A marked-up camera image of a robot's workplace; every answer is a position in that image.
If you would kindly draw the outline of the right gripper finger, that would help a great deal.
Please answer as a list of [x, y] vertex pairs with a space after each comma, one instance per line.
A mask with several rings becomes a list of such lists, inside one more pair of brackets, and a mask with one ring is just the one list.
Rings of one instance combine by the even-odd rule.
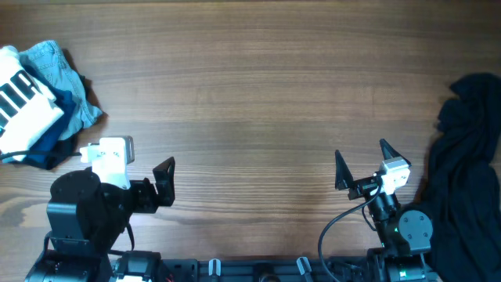
[[335, 162], [335, 188], [337, 190], [351, 189], [354, 186], [354, 179], [339, 150], [335, 151]]
[[407, 158], [403, 157], [397, 150], [395, 150], [386, 139], [380, 139], [379, 143], [384, 160], [401, 157], [408, 166], [411, 166], [411, 162]]

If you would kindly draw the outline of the white t-shirt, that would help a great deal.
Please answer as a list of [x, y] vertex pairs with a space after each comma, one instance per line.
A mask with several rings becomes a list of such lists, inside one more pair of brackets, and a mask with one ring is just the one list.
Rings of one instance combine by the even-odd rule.
[[29, 150], [62, 116], [56, 97], [26, 72], [18, 51], [1, 48], [1, 152]]

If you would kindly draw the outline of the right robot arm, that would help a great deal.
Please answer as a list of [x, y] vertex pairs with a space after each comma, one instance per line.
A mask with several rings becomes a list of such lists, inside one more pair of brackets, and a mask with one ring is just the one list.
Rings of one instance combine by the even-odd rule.
[[355, 180], [341, 155], [335, 152], [335, 188], [347, 190], [348, 198], [362, 198], [381, 247], [367, 251], [369, 281], [436, 281], [437, 273], [425, 262], [431, 251], [430, 217], [408, 204], [400, 205], [395, 191], [409, 180], [411, 162], [385, 139], [380, 140], [383, 160], [371, 176]]

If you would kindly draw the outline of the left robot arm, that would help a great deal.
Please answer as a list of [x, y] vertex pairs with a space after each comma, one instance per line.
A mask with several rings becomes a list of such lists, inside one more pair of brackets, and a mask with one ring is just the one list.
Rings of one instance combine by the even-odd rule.
[[46, 212], [51, 230], [25, 279], [45, 281], [173, 281], [158, 252], [116, 251], [113, 245], [135, 213], [153, 214], [175, 200], [175, 159], [153, 169], [156, 180], [134, 180], [124, 190], [90, 169], [69, 172], [51, 186]]

